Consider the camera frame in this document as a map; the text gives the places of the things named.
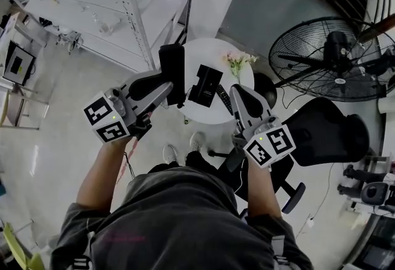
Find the person's left white shoe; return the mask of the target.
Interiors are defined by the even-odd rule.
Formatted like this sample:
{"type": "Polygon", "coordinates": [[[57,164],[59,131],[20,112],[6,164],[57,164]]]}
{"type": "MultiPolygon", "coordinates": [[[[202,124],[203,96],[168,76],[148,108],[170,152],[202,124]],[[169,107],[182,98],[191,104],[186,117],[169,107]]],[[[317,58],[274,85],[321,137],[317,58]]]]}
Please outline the person's left white shoe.
{"type": "Polygon", "coordinates": [[[171,144],[167,144],[164,146],[162,155],[163,160],[166,164],[171,164],[173,162],[175,162],[176,164],[178,163],[177,151],[171,144]]]}

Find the black mesh office chair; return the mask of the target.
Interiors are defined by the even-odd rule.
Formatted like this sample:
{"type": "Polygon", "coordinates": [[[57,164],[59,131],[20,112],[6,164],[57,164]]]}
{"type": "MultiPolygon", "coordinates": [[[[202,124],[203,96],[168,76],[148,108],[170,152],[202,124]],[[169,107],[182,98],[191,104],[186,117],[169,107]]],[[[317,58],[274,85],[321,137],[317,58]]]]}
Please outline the black mesh office chair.
{"type": "Polygon", "coordinates": [[[309,167],[326,163],[358,162],[368,153],[370,138],[365,122],[357,115],[344,116],[328,99],[315,98],[284,121],[296,144],[289,155],[271,165],[275,191],[289,196],[282,212],[290,213],[299,203],[306,186],[293,188],[286,178],[294,164],[309,167]]]}

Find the person's dark grey shirt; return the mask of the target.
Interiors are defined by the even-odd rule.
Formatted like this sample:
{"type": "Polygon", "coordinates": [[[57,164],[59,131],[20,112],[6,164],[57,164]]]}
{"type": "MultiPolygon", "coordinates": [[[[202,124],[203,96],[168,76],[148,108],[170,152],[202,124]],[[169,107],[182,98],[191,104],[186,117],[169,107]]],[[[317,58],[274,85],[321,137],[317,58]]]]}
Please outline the person's dark grey shirt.
{"type": "Polygon", "coordinates": [[[144,192],[146,176],[130,182],[113,212],[72,203],[51,270],[68,270],[83,258],[93,270],[314,270],[282,218],[241,219],[236,203],[172,203],[144,192]]]}

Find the person's right forearm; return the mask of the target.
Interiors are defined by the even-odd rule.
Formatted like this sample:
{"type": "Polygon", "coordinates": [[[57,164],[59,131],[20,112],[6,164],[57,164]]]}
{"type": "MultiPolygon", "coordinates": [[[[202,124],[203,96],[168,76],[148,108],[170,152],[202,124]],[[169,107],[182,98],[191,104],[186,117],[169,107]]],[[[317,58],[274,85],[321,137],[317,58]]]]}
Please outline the person's right forearm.
{"type": "Polygon", "coordinates": [[[267,167],[259,167],[254,160],[247,156],[247,210],[249,217],[270,215],[282,218],[270,171],[267,167]]]}

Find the tall black object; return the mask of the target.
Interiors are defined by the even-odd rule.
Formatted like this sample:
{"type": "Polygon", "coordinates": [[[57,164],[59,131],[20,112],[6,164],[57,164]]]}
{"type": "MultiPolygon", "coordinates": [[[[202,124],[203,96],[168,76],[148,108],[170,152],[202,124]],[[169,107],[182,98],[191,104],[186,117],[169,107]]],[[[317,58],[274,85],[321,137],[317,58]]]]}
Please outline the tall black object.
{"type": "Polygon", "coordinates": [[[185,49],[182,45],[167,44],[159,49],[160,69],[163,81],[172,83],[167,96],[169,106],[182,108],[186,99],[185,92],[185,49]]]}

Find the round white side table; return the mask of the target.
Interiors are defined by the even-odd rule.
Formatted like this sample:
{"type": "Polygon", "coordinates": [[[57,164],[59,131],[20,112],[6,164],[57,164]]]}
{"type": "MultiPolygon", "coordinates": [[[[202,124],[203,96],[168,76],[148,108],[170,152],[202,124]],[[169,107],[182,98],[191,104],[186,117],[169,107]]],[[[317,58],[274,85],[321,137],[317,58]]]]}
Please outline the round white side table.
{"type": "MultiPolygon", "coordinates": [[[[254,74],[250,63],[243,64],[238,80],[232,73],[230,65],[225,60],[225,56],[232,57],[245,55],[232,44],[216,38],[199,38],[184,44],[185,49],[185,91],[189,93],[191,87],[198,83],[198,69],[201,65],[208,66],[223,73],[220,84],[226,91],[235,83],[254,88],[254,74]]],[[[186,100],[180,111],[189,120],[203,124],[217,125],[233,120],[233,116],[222,103],[221,99],[215,95],[210,107],[202,106],[198,103],[186,100]]]]}

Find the person's left forearm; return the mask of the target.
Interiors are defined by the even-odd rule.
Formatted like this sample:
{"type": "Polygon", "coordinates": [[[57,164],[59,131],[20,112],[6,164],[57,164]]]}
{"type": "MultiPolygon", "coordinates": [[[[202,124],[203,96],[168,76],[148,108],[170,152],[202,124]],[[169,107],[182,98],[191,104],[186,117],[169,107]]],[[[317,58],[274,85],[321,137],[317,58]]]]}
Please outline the person's left forearm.
{"type": "Polygon", "coordinates": [[[110,211],[124,152],[131,137],[101,146],[77,193],[76,203],[102,212],[110,211]]]}

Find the person's right white shoe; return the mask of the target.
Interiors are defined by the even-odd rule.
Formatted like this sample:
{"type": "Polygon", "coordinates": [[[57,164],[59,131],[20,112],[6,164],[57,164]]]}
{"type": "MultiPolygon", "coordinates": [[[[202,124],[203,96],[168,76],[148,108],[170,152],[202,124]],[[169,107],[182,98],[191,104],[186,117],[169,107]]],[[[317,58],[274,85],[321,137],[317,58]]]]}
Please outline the person's right white shoe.
{"type": "Polygon", "coordinates": [[[202,132],[195,132],[192,134],[189,140],[189,151],[190,152],[201,152],[203,147],[205,147],[205,135],[202,132]]]}

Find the person's white shoe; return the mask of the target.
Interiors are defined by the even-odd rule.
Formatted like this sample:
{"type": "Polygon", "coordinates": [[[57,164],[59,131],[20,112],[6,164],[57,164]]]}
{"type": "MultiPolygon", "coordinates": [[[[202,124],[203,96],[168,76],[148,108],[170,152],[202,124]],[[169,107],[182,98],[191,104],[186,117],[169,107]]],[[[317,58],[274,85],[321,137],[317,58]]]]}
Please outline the person's white shoe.
{"type": "Polygon", "coordinates": [[[201,152],[203,147],[205,147],[205,135],[202,132],[195,132],[192,134],[189,140],[189,151],[190,152],[201,152]]]}
{"type": "Polygon", "coordinates": [[[178,163],[177,151],[171,144],[167,144],[164,146],[162,155],[163,160],[166,164],[171,164],[173,162],[175,162],[176,164],[178,163]]]}

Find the black tray on table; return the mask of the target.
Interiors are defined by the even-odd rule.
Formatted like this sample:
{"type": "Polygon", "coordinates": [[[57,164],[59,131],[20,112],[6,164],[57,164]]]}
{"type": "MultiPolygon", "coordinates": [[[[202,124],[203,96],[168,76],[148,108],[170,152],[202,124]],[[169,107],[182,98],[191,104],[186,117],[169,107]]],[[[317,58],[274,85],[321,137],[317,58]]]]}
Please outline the black tray on table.
{"type": "Polygon", "coordinates": [[[212,104],[217,88],[220,84],[223,72],[200,65],[197,77],[199,81],[193,85],[188,96],[188,100],[201,106],[209,108],[212,104]]]}

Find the large black floor fan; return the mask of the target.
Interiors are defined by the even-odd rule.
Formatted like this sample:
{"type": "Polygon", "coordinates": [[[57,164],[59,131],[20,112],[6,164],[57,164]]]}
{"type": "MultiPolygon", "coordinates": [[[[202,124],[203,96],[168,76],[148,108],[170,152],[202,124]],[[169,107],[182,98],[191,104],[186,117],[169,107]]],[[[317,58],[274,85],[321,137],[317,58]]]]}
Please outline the large black floor fan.
{"type": "Polygon", "coordinates": [[[361,102],[395,90],[395,37],[372,23],[342,17],[301,22],[272,44],[268,63],[278,82],[254,74],[254,89],[274,107],[277,90],[361,102]]]}

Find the yellow-green chair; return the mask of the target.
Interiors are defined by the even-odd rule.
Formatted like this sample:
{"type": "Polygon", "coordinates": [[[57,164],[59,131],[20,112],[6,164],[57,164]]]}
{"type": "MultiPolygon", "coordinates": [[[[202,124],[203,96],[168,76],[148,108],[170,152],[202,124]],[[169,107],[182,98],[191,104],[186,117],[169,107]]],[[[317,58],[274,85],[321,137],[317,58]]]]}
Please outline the yellow-green chair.
{"type": "Polygon", "coordinates": [[[41,255],[39,253],[31,253],[24,248],[8,222],[3,228],[3,234],[12,256],[22,270],[46,270],[41,255]]]}

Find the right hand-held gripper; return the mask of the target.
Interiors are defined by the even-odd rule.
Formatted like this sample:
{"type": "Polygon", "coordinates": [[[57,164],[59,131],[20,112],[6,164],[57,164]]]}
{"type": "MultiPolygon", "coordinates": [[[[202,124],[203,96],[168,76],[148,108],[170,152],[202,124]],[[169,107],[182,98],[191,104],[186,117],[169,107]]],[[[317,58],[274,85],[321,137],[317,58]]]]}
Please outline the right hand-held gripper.
{"type": "Polygon", "coordinates": [[[243,85],[230,88],[236,130],[233,144],[261,168],[269,167],[296,149],[287,125],[272,114],[267,100],[243,85]]]}

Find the pink and white artificial flowers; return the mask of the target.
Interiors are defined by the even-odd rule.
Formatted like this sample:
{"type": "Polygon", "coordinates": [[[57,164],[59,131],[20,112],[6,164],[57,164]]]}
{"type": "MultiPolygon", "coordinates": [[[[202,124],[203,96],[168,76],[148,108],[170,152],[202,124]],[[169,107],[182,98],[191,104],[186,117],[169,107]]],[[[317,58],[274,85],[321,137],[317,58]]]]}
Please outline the pink and white artificial flowers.
{"type": "Polygon", "coordinates": [[[255,63],[258,57],[250,55],[244,52],[227,52],[225,55],[222,56],[224,62],[229,66],[230,71],[234,77],[236,77],[238,84],[241,83],[240,74],[243,67],[246,64],[255,63]]]}

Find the black monitor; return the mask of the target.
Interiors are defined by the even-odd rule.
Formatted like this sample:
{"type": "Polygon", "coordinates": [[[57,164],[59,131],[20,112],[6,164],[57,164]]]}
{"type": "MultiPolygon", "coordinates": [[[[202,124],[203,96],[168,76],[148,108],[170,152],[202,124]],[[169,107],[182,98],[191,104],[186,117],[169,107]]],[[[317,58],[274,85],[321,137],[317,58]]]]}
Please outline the black monitor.
{"type": "Polygon", "coordinates": [[[10,82],[24,86],[30,78],[35,60],[35,56],[11,41],[8,47],[3,77],[10,82]]]}

